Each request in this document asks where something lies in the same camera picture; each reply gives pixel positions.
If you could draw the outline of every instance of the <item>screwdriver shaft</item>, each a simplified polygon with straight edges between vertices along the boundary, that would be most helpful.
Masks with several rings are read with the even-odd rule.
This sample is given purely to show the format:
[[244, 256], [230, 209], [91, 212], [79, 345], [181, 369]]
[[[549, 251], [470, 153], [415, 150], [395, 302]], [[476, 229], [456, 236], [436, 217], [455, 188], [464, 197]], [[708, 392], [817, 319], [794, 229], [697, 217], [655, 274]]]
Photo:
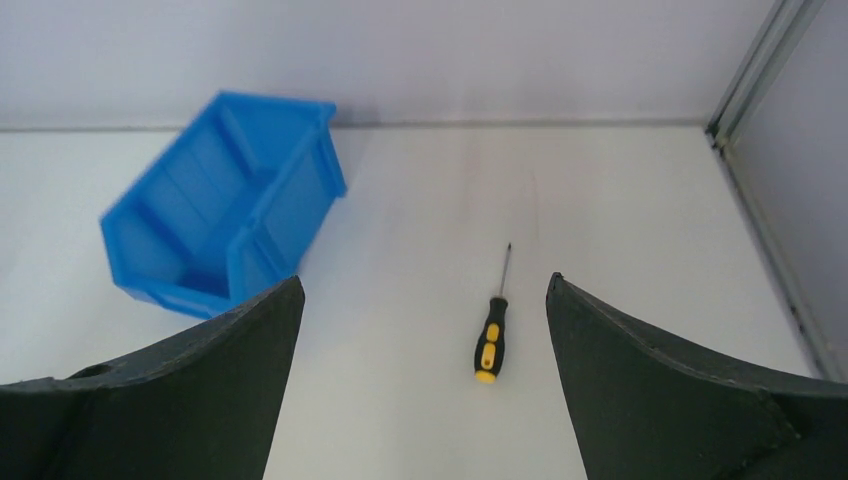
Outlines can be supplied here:
[[506, 247], [506, 258], [504, 259], [504, 273], [501, 275], [501, 288], [498, 290], [498, 296], [503, 297], [503, 287], [506, 285], [506, 271], [509, 268], [509, 256], [512, 254], [512, 242]]

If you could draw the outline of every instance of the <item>screwdriver handle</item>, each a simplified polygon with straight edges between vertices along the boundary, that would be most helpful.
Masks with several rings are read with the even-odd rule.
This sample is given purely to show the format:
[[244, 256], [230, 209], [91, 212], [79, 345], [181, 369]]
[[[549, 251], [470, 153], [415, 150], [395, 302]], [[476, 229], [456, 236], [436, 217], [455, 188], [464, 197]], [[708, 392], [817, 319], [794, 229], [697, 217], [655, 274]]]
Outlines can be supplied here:
[[509, 305], [503, 297], [489, 300], [489, 316], [483, 332], [477, 340], [474, 352], [474, 375], [483, 383], [494, 383], [501, 371], [504, 355], [504, 327], [506, 326], [506, 307]]

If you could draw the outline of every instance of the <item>white wall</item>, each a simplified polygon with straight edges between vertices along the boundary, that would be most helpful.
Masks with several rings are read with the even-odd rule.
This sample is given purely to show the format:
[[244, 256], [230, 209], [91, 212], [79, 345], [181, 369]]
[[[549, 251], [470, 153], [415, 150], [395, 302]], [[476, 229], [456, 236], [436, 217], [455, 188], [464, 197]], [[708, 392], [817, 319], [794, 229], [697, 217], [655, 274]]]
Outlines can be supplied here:
[[182, 124], [217, 89], [345, 122], [703, 119], [773, 0], [3, 0], [0, 126]]

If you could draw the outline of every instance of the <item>blue plastic bin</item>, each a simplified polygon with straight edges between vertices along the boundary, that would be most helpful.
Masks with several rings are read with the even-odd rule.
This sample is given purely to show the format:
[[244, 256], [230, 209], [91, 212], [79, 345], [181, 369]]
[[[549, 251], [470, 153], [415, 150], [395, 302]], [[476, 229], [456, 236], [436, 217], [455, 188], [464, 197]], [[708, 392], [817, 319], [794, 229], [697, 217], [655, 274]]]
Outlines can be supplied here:
[[115, 284], [205, 319], [294, 274], [345, 192], [335, 110], [219, 94], [101, 220]]

